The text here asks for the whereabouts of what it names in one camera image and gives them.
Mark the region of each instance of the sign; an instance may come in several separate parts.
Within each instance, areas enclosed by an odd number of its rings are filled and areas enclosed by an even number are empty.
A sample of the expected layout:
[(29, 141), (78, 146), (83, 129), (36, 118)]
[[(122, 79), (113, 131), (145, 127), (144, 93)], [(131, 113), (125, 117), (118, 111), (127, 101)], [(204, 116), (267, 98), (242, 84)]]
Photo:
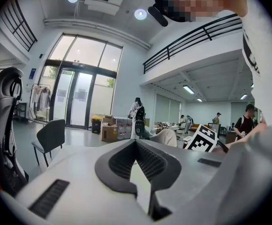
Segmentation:
[(36, 72), (36, 68), (32, 68), (31, 73), (29, 74), (29, 79), (33, 79)]

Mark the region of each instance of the chair back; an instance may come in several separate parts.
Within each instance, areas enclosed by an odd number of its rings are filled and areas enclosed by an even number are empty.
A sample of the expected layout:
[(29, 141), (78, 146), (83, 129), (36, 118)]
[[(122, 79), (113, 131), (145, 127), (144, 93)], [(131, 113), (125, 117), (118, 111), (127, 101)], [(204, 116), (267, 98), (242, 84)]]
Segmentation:
[(65, 142), (65, 120), (52, 120), (38, 133), (37, 139), (47, 153)]
[(9, 147), (13, 112), (18, 99), (12, 97), (12, 86), (21, 83), (22, 75), (22, 71), (14, 67), (0, 73), (0, 184), (11, 195), (16, 195), (27, 184), (28, 177), (20, 170), (16, 160), (16, 147), (13, 146), (11, 150)]
[(177, 147), (176, 134), (172, 129), (164, 129), (157, 136), (150, 137), (149, 140), (171, 147)]

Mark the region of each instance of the storage box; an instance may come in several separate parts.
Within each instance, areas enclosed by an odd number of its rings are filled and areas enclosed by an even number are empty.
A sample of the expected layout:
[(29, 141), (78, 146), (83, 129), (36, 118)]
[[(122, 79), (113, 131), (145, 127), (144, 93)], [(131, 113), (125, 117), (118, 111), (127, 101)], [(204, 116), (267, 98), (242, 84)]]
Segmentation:
[(100, 132), (100, 140), (104, 142), (117, 141), (117, 126), (104, 126)]
[(103, 117), (102, 124), (103, 123), (109, 123), (110, 125), (114, 125), (114, 124), (116, 124), (116, 119), (115, 118), (106, 118), (106, 117)]
[(92, 131), (92, 133), (100, 133), (101, 121), (102, 121), (102, 118), (100, 118), (100, 117), (93, 117), (91, 119), (91, 123), (92, 123), (91, 131)]

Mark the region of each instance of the cardboard box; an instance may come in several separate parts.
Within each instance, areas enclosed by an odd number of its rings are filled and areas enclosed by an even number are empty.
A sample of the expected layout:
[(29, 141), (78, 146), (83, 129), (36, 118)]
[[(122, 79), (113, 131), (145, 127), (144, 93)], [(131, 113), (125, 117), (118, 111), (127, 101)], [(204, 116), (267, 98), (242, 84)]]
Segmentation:
[(106, 117), (103, 117), (102, 124), (103, 123), (109, 123), (110, 125), (114, 125), (114, 124), (116, 124), (116, 119), (115, 118), (106, 118)]
[(102, 126), (100, 140), (104, 142), (117, 141), (117, 126)]

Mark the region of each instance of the glass door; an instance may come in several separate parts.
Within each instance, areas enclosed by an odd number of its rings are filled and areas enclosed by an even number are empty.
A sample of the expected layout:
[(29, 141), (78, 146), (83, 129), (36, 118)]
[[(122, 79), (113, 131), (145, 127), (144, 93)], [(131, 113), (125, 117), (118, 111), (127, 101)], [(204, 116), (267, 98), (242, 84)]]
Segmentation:
[(60, 79), (56, 88), (56, 97), (53, 108), (53, 119), (65, 119), (69, 101), (69, 91), (71, 89), (73, 78), (75, 77), (74, 71), (62, 69)]
[(79, 72), (74, 87), (74, 93), (71, 97), (71, 117), (70, 126), (73, 128), (84, 128), (86, 119), (86, 110), (89, 98), (89, 89), (92, 81), (92, 75)]
[(87, 129), (92, 75), (74, 68), (63, 68), (54, 89), (53, 119), (65, 119), (66, 127)]

